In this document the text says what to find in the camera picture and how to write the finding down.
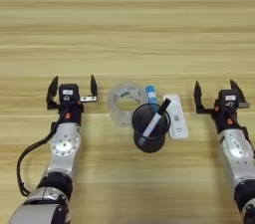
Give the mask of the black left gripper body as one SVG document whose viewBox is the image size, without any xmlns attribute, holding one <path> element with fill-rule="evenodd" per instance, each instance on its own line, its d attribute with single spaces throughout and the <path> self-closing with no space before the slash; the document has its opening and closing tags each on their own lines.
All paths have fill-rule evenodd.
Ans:
<svg viewBox="0 0 255 224">
<path fill-rule="evenodd" d="M 85 110 L 84 104 L 95 103 L 97 100 L 97 96 L 61 96 L 59 104 L 60 117 L 58 119 L 58 124 L 67 122 L 81 124 L 82 113 Z"/>
</svg>

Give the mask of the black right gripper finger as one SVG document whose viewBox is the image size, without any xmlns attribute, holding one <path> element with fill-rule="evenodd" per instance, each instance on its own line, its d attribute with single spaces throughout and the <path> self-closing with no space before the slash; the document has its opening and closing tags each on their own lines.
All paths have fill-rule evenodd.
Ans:
<svg viewBox="0 0 255 224">
<path fill-rule="evenodd" d="M 242 90 L 239 88 L 237 83 L 233 80 L 230 80 L 230 86 L 232 90 L 235 90 L 238 93 L 239 103 L 246 103 L 245 97 L 243 95 Z"/>
<path fill-rule="evenodd" d="M 194 101 L 195 101 L 195 107 L 196 107 L 196 112 L 198 114 L 212 114 L 213 109 L 206 109 L 204 105 L 202 104 L 202 91 L 199 82 L 195 83 L 194 87 Z"/>
</svg>

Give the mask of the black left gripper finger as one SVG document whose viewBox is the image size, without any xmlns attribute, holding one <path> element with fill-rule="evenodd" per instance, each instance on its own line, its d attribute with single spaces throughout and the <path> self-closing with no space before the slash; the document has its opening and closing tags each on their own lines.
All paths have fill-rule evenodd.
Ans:
<svg viewBox="0 0 255 224">
<path fill-rule="evenodd" d="M 91 93 L 93 97 L 98 96 L 98 85 L 94 75 L 91 75 Z"/>
<path fill-rule="evenodd" d="M 48 110 L 54 110 L 58 107 L 58 104 L 54 101 L 54 97 L 57 94 L 58 89 L 58 77 L 55 77 L 52 83 L 48 87 L 46 103 Z"/>
</svg>

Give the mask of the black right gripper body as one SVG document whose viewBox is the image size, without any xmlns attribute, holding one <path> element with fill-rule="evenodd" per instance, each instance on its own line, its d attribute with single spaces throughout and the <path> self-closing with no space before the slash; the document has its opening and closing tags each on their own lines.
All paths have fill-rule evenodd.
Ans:
<svg viewBox="0 0 255 224">
<path fill-rule="evenodd" d="M 220 101 L 216 101 L 212 119 L 215 122 L 217 133 L 225 129 L 242 129 L 237 119 L 237 110 L 249 108 L 250 105 L 247 102 L 238 104 L 235 102 L 221 103 Z"/>
</svg>

